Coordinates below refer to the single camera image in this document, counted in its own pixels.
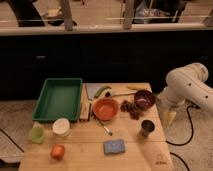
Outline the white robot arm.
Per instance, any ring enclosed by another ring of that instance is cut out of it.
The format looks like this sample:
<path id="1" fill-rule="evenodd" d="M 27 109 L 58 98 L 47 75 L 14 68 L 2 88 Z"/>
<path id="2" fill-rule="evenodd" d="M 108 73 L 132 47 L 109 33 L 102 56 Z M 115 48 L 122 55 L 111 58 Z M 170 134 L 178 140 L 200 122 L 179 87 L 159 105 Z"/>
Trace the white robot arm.
<path id="1" fill-rule="evenodd" d="M 208 114 L 213 114 L 213 88 L 205 84 L 209 72 L 201 63 L 191 63 L 171 70 L 167 86 L 158 95 L 162 106 L 162 124 L 169 126 L 176 116 L 175 108 L 189 100 Z"/>

